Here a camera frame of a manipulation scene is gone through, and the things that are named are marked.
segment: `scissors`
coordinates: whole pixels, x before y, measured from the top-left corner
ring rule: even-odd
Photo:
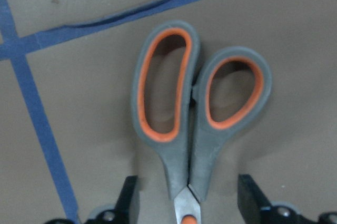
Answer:
[[[179,66],[174,104],[174,124],[169,132],[154,130],[146,117],[144,92],[151,59],[158,44],[173,35],[185,41]],[[160,156],[165,169],[170,199],[174,201],[177,224],[200,224],[200,202],[209,189],[216,157],[223,144],[244,128],[265,105],[272,76],[265,59],[246,47],[228,47],[215,53],[203,65],[195,85],[193,74],[200,52],[196,30],[184,21],[169,21],[147,37],[135,69],[131,108],[135,131]],[[231,62],[243,63],[254,74],[254,88],[247,102],[231,117],[215,120],[210,111],[210,88],[216,72]],[[189,156],[189,103],[196,101],[196,118]]]

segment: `robotic claw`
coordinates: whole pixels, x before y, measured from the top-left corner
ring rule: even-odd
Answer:
[[[337,212],[326,212],[312,221],[288,205],[273,205],[248,174],[239,175],[237,205],[246,224],[337,224]],[[106,209],[84,224],[136,224],[139,213],[137,176],[127,177],[114,209]],[[74,224],[54,219],[45,224]]]

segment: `dark stain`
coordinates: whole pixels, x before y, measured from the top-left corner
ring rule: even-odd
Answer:
[[[60,0],[51,0],[51,3],[52,3],[52,4],[59,4],[59,3],[60,3]]]

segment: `screw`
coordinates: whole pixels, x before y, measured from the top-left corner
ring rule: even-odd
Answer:
[[[289,217],[290,216],[290,211],[286,207],[279,207],[277,209],[277,212],[282,215],[283,217]]]
[[[106,211],[103,215],[103,220],[112,221],[115,218],[115,214],[111,211]]]
[[[330,220],[332,223],[337,224],[337,215],[335,215],[335,214],[329,215],[329,220]]]

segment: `scissors handle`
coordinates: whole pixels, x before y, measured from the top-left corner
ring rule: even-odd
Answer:
[[[145,114],[145,82],[150,61],[158,44],[172,35],[178,35],[185,40],[185,52],[179,66],[173,129],[167,133],[161,133],[150,126]],[[131,97],[133,125],[138,136],[160,156],[164,164],[168,193],[171,199],[174,199],[186,187],[189,175],[188,109],[193,72],[199,50],[199,36],[192,26],[183,21],[169,21],[159,25],[147,37],[135,69]]]
[[[210,112],[210,88],[216,72],[225,64],[240,62],[254,74],[255,86],[247,102],[224,121],[215,121]],[[197,102],[192,146],[190,184],[198,201],[204,201],[216,157],[223,144],[243,129],[262,110],[270,96],[272,75],[265,59],[246,47],[229,47],[214,54],[203,66],[193,88]]]

